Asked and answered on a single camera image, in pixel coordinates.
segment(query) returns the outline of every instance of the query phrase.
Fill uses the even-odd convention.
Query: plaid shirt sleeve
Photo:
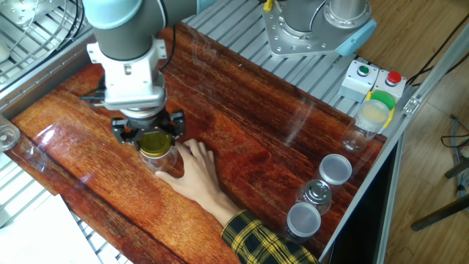
[[[247,210],[240,211],[228,222],[221,238],[241,263],[318,263],[304,247],[276,234]]]

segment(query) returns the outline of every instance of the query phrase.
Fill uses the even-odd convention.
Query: reddish wooden surface
[[[315,177],[324,156],[338,153],[352,163],[354,175],[306,245],[319,257],[385,138],[348,153],[340,143],[348,116],[194,29],[177,29],[164,70],[167,109],[184,109],[185,138],[214,150],[222,189],[238,205],[280,230],[296,190]],[[159,37],[171,47],[170,31]],[[102,74],[89,65],[17,116],[21,142],[8,156],[135,263],[236,263],[220,239],[222,226],[154,177],[132,146],[116,141],[110,118],[120,114],[78,99]]]

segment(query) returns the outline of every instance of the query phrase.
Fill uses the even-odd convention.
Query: green jar lid
[[[146,133],[141,137],[139,146],[146,157],[159,158],[171,149],[171,137],[161,132]]]
[[[396,106],[396,100],[389,92],[376,91],[372,93],[370,99],[378,100],[384,103],[389,110],[392,110]]]

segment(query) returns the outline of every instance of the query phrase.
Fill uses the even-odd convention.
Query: hand
[[[176,192],[201,205],[225,225],[240,209],[218,186],[215,159],[202,142],[188,140],[184,145],[176,143],[184,161],[184,176],[177,179],[166,172],[155,175],[167,182]]]

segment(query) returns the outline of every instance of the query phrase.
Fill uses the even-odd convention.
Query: wire rack
[[[82,3],[78,0],[78,18],[81,17]],[[27,27],[17,26],[4,14],[0,13],[0,40],[3,40],[9,48],[24,38],[11,51],[8,60],[0,63],[0,92],[11,84],[14,84],[25,73],[41,63],[60,45],[67,33],[71,30],[74,34],[78,30],[78,23],[72,28],[75,19],[77,4],[72,0],[64,0],[62,5],[51,10],[42,17],[35,18],[35,22]],[[77,38],[90,26],[84,20]]]

